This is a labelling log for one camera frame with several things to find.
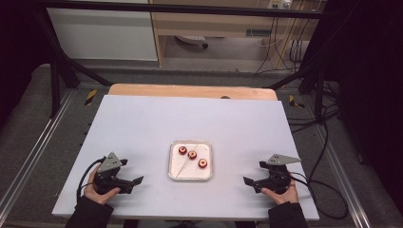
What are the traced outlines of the thin wooden skewer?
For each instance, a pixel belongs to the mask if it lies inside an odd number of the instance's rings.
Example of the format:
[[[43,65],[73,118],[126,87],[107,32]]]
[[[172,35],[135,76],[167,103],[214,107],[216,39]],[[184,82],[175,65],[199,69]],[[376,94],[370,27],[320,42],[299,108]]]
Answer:
[[[193,148],[192,150],[188,150],[185,146],[180,146],[179,147],[179,152],[180,152],[181,155],[186,155],[187,159],[183,162],[182,167],[180,168],[180,170],[176,174],[176,178],[181,174],[181,172],[186,167],[188,162],[192,161],[192,160],[195,160],[197,158],[197,156],[198,156],[195,148]]]

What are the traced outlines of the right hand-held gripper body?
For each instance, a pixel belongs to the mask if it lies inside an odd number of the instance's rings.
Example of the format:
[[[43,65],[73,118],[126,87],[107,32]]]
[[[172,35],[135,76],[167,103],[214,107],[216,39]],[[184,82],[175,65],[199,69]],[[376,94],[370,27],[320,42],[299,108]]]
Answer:
[[[272,190],[277,194],[283,194],[287,191],[291,177],[287,169],[287,164],[300,162],[300,159],[274,154],[267,161],[269,177],[263,180],[254,180],[254,189],[257,193],[260,193],[262,188],[267,188]]]

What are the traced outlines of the white power strip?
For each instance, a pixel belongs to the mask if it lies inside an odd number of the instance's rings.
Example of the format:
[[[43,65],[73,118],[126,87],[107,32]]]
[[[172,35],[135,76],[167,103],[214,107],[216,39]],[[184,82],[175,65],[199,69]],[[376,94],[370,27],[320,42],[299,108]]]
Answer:
[[[268,8],[272,10],[288,10],[293,0],[269,0]]]

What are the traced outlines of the white chair base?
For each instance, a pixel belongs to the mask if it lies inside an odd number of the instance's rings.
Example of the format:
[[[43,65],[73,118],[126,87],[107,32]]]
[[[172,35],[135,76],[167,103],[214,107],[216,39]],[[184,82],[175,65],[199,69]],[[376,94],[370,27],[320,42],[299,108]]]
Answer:
[[[208,44],[203,36],[177,36],[177,39],[187,44],[208,48]]]

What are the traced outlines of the black metal frame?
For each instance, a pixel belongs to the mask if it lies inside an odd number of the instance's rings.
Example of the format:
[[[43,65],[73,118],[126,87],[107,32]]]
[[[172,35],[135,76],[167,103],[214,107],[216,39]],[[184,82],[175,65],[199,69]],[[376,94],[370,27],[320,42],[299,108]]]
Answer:
[[[52,85],[52,113],[54,116],[60,108],[59,78],[61,76],[68,87],[77,87],[80,82],[73,71],[77,69],[90,79],[103,86],[112,86],[113,83],[102,78],[86,67],[72,60],[63,51],[56,32],[51,22],[45,18],[47,9],[68,10],[103,10],[103,11],[135,11],[135,12],[158,12],[158,13],[184,13],[184,14],[211,14],[231,16],[255,16],[276,18],[299,18],[299,19],[334,19],[336,11],[302,11],[280,9],[248,9],[232,7],[190,6],[190,5],[167,5],[167,4],[142,4],[122,2],[95,2],[95,1],[72,1],[72,0],[33,0],[33,10],[38,10],[35,20],[45,33],[51,46],[53,61],[51,62],[51,85]]]

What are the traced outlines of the black curtain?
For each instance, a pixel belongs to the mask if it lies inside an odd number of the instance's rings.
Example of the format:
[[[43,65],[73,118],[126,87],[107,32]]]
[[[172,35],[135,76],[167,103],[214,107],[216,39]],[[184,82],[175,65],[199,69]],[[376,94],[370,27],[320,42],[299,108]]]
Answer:
[[[403,0],[360,0],[332,57],[358,149],[403,212]]]
[[[0,128],[19,104],[32,71],[48,59],[30,1],[0,0]]]

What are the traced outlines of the white board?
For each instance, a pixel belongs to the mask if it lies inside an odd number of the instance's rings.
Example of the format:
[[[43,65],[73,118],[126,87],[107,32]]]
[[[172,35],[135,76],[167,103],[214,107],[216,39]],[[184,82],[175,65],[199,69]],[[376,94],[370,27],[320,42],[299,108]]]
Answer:
[[[211,143],[209,180],[169,177],[170,145],[178,140]],[[128,161],[120,178],[143,180],[110,201],[117,219],[265,220],[274,203],[243,180],[265,178],[259,162],[275,154],[297,155],[279,101],[106,95],[53,215],[73,213],[84,171],[110,152]]]

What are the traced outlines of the person's left hand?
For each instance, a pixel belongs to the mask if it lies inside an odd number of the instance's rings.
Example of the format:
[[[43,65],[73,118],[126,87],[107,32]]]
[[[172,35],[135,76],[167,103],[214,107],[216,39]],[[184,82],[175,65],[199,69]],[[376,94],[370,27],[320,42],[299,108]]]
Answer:
[[[87,185],[84,189],[84,196],[98,204],[105,205],[109,200],[114,198],[121,191],[121,189],[119,187],[115,187],[105,194],[98,194],[96,191],[97,186],[93,183],[98,168],[99,166],[96,166],[89,174]]]

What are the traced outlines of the white square tray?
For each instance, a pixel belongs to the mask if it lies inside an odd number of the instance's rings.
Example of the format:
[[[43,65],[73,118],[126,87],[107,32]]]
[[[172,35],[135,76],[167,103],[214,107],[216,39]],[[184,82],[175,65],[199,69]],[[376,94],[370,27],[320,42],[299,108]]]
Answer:
[[[198,154],[195,160],[189,161],[181,174],[176,174],[187,159],[181,155],[179,147],[185,146],[188,150],[196,149]],[[213,149],[212,144],[207,141],[174,141],[170,145],[168,160],[168,176],[175,181],[207,181],[213,175]]]

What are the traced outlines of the light wooden desk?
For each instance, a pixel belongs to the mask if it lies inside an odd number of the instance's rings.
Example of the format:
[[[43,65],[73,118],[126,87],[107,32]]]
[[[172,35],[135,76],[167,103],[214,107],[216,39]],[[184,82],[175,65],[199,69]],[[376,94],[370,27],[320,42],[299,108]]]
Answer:
[[[271,10],[269,0],[148,0],[151,4],[232,7]],[[289,10],[322,11],[326,0],[293,0]],[[151,14],[158,61],[162,65],[166,41],[174,36],[207,38],[248,38],[262,48],[264,62],[279,69],[284,66],[286,49],[294,41],[309,42],[317,19],[249,17],[211,14]]]

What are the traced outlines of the aluminium rail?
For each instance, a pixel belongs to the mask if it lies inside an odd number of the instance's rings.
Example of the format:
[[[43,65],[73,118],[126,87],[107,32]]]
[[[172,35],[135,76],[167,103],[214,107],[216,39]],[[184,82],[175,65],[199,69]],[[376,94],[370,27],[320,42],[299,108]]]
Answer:
[[[8,188],[5,196],[0,200],[0,223],[4,223],[9,215],[13,205],[21,194],[29,176],[31,175],[36,163],[40,160],[44,150],[46,149],[49,140],[56,130],[59,122],[64,117],[64,114],[71,102],[75,89],[68,89],[61,101],[61,107],[56,114],[49,119],[45,129],[42,131],[39,139],[29,152],[28,157],[18,171],[16,177]]]
[[[347,172],[344,170],[336,151],[330,141],[329,135],[323,125],[316,126],[317,135],[320,137],[324,145],[324,155],[330,165],[335,176],[337,186],[347,202],[349,213],[355,223],[356,228],[371,228],[371,223],[363,209],[358,196],[353,188]]]

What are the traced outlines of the white cabinet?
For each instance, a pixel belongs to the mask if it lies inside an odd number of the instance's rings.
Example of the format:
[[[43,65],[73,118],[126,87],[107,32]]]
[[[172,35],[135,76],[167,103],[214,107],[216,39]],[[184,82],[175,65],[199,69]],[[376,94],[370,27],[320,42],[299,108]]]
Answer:
[[[48,9],[63,51],[73,59],[156,61],[149,12]]]

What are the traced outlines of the person's right hand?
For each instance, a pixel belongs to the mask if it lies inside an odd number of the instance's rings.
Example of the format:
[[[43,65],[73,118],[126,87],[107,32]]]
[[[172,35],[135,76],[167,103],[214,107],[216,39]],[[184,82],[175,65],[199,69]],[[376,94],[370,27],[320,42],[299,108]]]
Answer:
[[[277,194],[270,189],[262,188],[260,192],[266,197],[272,199],[277,205],[281,205],[286,202],[297,203],[298,202],[298,193],[296,182],[291,180],[290,185],[286,192],[283,194]]]

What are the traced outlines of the wooden table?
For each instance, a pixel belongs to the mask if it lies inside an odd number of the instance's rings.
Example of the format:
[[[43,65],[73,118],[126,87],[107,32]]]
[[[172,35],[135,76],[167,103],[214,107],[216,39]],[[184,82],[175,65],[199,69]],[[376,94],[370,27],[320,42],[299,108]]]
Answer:
[[[278,99],[273,89],[243,86],[115,84],[110,87],[108,95],[216,99],[225,97],[226,99],[264,101],[276,101]]]

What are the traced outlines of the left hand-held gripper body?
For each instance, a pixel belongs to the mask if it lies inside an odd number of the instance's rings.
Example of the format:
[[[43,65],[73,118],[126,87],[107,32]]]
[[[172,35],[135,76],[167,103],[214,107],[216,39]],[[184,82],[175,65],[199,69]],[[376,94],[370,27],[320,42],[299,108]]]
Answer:
[[[114,152],[109,153],[102,161],[94,178],[98,194],[105,194],[115,187],[121,189],[120,194],[130,194],[133,186],[131,180],[120,180],[117,174],[121,170],[120,159]]]

